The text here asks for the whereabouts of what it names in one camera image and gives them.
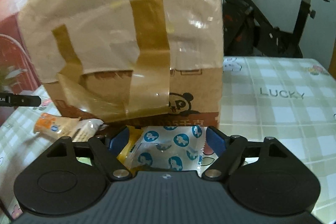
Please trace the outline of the green checkered tablecloth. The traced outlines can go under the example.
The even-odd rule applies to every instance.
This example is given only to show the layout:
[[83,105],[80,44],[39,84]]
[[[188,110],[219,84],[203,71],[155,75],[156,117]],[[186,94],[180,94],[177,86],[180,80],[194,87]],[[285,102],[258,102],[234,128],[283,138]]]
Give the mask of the green checkered tablecloth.
[[[313,210],[335,222],[335,79],[314,59],[227,57],[224,59],[219,127],[249,140],[276,137],[321,183]],[[10,214],[21,210],[14,198],[16,176],[51,142],[33,132],[42,113],[58,114],[45,88],[39,107],[18,108],[1,125],[1,199]]]

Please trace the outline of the orange cracker packet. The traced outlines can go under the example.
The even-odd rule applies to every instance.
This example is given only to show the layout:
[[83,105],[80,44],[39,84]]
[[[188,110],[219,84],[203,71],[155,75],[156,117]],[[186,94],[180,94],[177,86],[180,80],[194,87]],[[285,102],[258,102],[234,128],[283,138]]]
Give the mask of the orange cracker packet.
[[79,118],[67,118],[42,113],[34,125],[33,133],[43,134],[53,139],[59,139],[62,136],[71,136],[79,121]]

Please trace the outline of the yellow snack packet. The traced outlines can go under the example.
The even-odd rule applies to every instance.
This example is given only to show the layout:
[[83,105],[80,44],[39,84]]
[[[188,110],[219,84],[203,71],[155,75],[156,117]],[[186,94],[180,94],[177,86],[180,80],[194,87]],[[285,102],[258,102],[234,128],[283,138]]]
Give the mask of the yellow snack packet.
[[134,127],[127,125],[127,129],[129,130],[128,143],[118,154],[117,159],[125,167],[127,167],[128,170],[131,170],[130,160],[128,159],[128,156],[130,154],[131,149],[135,146],[138,139],[142,136],[143,127]]

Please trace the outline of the black exercise bike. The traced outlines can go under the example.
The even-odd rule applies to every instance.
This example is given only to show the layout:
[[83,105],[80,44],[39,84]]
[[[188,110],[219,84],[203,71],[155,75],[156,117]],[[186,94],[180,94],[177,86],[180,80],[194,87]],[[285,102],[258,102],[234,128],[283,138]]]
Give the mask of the black exercise bike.
[[335,0],[223,0],[227,55],[330,60]]

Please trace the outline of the brown cardboard box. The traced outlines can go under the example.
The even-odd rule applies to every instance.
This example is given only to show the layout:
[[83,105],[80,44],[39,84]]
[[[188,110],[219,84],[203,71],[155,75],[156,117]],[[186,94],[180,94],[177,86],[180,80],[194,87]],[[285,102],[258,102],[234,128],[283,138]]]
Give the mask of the brown cardboard box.
[[221,0],[28,0],[18,23],[62,116],[219,124]]

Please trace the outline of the white wafer packet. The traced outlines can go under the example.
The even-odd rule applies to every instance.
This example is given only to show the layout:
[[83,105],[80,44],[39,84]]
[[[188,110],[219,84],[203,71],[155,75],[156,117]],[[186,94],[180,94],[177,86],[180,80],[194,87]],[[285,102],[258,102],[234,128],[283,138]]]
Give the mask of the white wafer packet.
[[85,119],[80,120],[72,129],[69,136],[73,142],[88,141],[97,132],[104,130],[108,125],[100,119]]

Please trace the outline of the white blue unicorn packet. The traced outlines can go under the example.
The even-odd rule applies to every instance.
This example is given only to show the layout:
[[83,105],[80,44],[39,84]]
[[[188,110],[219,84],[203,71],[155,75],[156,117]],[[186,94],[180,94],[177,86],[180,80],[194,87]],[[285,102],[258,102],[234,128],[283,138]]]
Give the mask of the white blue unicorn packet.
[[206,128],[194,126],[149,126],[125,159],[129,169],[201,170]]

